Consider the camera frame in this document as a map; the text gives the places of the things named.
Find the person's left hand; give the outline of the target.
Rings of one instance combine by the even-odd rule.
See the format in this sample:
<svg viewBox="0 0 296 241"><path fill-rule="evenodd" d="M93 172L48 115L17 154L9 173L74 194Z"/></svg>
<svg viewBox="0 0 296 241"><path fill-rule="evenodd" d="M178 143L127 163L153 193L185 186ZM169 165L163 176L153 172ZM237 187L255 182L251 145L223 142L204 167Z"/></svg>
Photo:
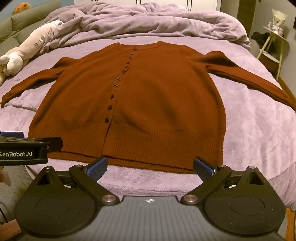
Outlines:
<svg viewBox="0 0 296 241"><path fill-rule="evenodd" d="M11 181L7 172L1 169L1 183L11 186ZM9 240L21 233L18 222L14 219L1 224L1 240Z"/></svg>

